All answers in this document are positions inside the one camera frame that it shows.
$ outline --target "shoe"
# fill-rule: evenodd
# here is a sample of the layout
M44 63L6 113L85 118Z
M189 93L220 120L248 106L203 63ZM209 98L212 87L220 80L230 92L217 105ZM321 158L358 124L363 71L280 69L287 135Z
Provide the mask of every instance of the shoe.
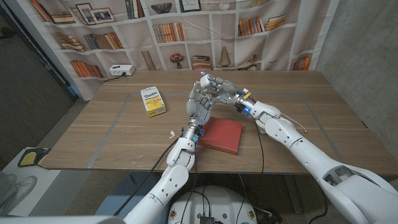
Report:
M37 183L37 177L30 176L15 185L14 195L0 205L0 216L7 215L21 200L33 190Z
M17 176L15 174L7 175L8 181L6 181L5 188L2 188L1 192L4 190L4 194L0 196L0 204L5 202L16 190L15 182L17 181Z

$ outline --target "bowl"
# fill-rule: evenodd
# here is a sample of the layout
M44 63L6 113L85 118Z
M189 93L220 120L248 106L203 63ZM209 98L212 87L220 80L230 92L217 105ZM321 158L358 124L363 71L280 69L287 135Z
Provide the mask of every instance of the bowl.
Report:
M169 13L170 9L172 8L172 4L169 3L163 3L163 4L154 4L151 5L151 8L158 14L163 14L163 13Z

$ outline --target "gray wall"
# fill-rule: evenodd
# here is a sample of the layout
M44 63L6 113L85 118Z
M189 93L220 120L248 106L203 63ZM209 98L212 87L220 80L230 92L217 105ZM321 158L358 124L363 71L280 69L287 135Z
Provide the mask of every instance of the gray wall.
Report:
M316 70L398 161L398 1L340 1Z

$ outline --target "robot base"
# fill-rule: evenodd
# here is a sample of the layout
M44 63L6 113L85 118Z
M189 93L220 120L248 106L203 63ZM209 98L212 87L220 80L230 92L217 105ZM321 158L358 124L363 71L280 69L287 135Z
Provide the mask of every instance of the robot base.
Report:
M200 217L203 213L206 217L209 217L208 202L206 198L203 198L201 195L203 193L203 188L204 186L197 187L194 189L194 192L192 192L185 210L183 224L199 223ZM168 224L180 224L182 213L189 195L190 191L183 194L176 202L174 202L170 209ZM233 190L227 189L226 187L209 185L206 186L204 195L209 200L211 217L214 218L214 221L221 221L224 224L257 223L256 215L250 202L247 200L243 202L244 197ZM205 211L203 211L203 200L205 202Z

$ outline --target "printed bookshelf curtain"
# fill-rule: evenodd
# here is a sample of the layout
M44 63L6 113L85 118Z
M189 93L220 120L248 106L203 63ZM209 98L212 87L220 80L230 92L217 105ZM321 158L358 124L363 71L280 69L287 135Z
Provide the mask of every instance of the printed bookshelf curtain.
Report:
M117 64L314 70L338 1L17 0L85 100Z

